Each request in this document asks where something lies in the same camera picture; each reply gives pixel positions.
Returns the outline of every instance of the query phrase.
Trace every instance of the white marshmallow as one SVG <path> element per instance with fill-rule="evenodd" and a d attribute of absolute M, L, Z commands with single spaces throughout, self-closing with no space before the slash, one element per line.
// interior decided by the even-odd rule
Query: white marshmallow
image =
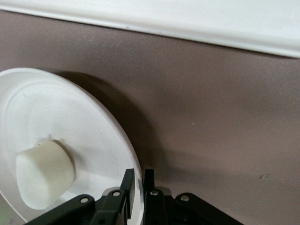
<path fill-rule="evenodd" d="M 43 142 L 16 156 L 21 198 L 32 209 L 49 207 L 71 187 L 74 178 L 70 158 L 55 142 Z"/>

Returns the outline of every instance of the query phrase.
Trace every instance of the silver screw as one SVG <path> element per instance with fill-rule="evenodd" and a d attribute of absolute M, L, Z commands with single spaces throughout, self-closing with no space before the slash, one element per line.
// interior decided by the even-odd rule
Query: silver screw
<path fill-rule="evenodd" d="M 183 202 L 187 202 L 189 201 L 189 197 L 186 195 L 181 196 L 180 200 L 182 200 Z"/>
<path fill-rule="evenodd" d="M 158 191 L 157 190 L 152 190 L 150 192 L 150 194 L 153 195 L 153 196 L 157 196 L 158 195 Z"/>
<path fill-rule="evenodd" d="M 80 203 L 87 203 L 88 202 L 88 198 L 82 198 L 82 199 L 80 199 Z"/>
<path fill-rule="evenodd" d="M 119 191 L 116 191 L 116 192 L 114 192 L 112 195 L 115 196 L 115 197 L 117 197 L 117 196 L 120 195 L 120 192 L 119 192 Z"/>

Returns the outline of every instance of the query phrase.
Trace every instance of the brown table surface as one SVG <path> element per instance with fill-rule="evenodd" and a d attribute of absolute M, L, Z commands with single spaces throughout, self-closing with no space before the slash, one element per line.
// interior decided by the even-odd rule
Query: brown table surface
<path fill-rule="evenodd" d="M 15 67 L 98 98 L 174 196 L 246 225 L 299 224 L 299 59 L 0 11 L 0 71 Z"/>

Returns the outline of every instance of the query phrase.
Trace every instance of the plate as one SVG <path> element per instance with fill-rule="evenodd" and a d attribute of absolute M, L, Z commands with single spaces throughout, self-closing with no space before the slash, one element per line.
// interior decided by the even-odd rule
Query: plate
<path fill-rule="evenodd" d="M 18 191 L 15 157 L 45 140 L 58 140 L 68 149 L 76 178 L 49 208 L 33 210 Z M 0 192 L 26 222 L 80 194 L 97 200 L 106 189 L 119 187 L 125 170 L 134 168 L 135 200 L 128 224 L 142 222 L 141 169 L 128 137 L 97 99 L 60 76 L 32 68 L 0 73 L 0 164 Z"/>

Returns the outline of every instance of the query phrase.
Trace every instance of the brown surface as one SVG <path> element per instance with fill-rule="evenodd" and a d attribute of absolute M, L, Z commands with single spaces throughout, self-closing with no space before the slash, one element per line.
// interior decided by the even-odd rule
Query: brown surface
<path fill-rule="evenodd" d="M 299 224 L 300 60 L 0 11 L 0 71 L 13 67 L 95 95 L 174 195 Z"/>

